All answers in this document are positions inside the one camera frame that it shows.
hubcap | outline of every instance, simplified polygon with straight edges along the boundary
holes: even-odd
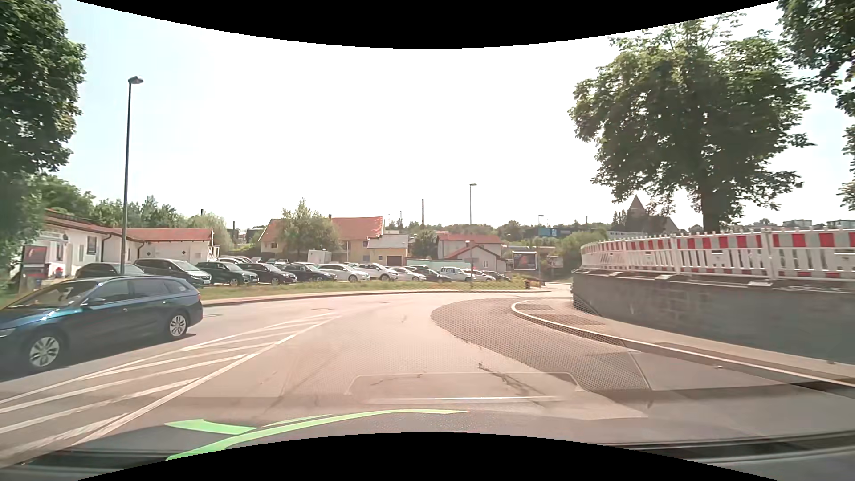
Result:
[[[55,337],[45,336],[30,347],[30,364],[45,367],[59,357],[59,341]]]
[[[184,319],[184,316],[177,315],[169,321],[169,334],[173,337],[178,337],[184,335],[184,331],[187,330],[187,320]]]

road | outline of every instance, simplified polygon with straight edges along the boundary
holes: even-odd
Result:
[[[758,434],[855,427],[852,399],[634,353],[510,313],[543,296],[569,291],[209,307],[179,341],[1,382],[0,464],[176,420],[263,425],[366,406],[703,419]]]

red and white barrier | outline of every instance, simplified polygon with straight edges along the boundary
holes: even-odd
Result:
[[[581,248],[586,269],[855,282],[855,229],[771,229],[606,240]]]

car tire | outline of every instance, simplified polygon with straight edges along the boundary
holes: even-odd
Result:
[[[68,341],[57,330],[41,330],[29,338],[21,348],[19,363],[21,371],[36,374],[60,365],[66,355]]]
[[[173,312],[169,315],[166,322],[164,335],[167,341],[175,341],[184,337],[187,334],[187,328],[190,327],[190,318],[184,311]]]

parked car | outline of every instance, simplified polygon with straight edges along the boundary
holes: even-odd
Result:
[[[421,274],[421,275],[425,276],[425,278],[428,282],[438,282],[440,284],[443,282],[451,282],[450,277],[444,276],[444,275],[440,274],[439,272],[437,272],[436,270],[416,269],[416,274]]]
[[[476,282],[492,282],[492,281],[496,280],[495,277],[488,276],[487,274],[484,274],[480,270],[464,269],[463,272],[465,272],[466,274],[470,274],[475,279]]]
[[[495,279],[497,281],[510,282],[510,277],[502,276],[501,274],[499,274],[495,270],[482,270],[481,272],[483,272],[484,274],[487,274],[488,276],[492,277],[493,279]]]
[[[121,274],[121,263],[118,262],[90,262],[77,269],[75,279],[86,279],[88,277],[119,276]],[[146,276],[142,269],[134,264],[125,263],[126,276]]]
[[[398,273],[394,270],[389,270],[385,265],[377,264],[376,262],[362,263],[354,269],[361,270],[362,272],[368,272],[372,279],[380,279],[381,281],[394,281],[398,279]]]
[[[291,272],[284,272],[275,265],[261,264],[258,262],[242,262],[236,265],[243,270],[248,270],[249,272],[256,274],[259,282],[266,282],[276,286],[280,283],[291,284],[297,281],[297,276],[294,276]]]
[[[317,281],[335,281],[336,275],[330,272],[324,272],[314,265],[306,264],[288,264],[281,268],[287,272],[291,272],[297,276],[300,282],[317,282]]]
[[[335,275],[335,278],[339,281],[359,282],[371,280],[368,272],[353,269],[347,264],[321,264],[318,266],[318,269]]]
[[[184,260],[172,258],[138,258],[133,263],[146,274],[178,277],[179,279],[188,281],[197,288],[209,286],[212,283],[211,274],[200,270],[195,265]]]
[[[170,276],[73,279],[0,309],[0,357],[26,372],[59,366],[70,350],[141,337],[181,338],[202,320],[187,280]]]
[[[422,274],[417,274],[403,267],[390,267],[389,270],[398,274],[399,281],[426,281],[428,278]]]
[[[196,266],[211,274],[212,282],[219,282],[230,286],[244,286],[258,283],[258,274],[243,270],[237,264],[211,261],[200,262]]]

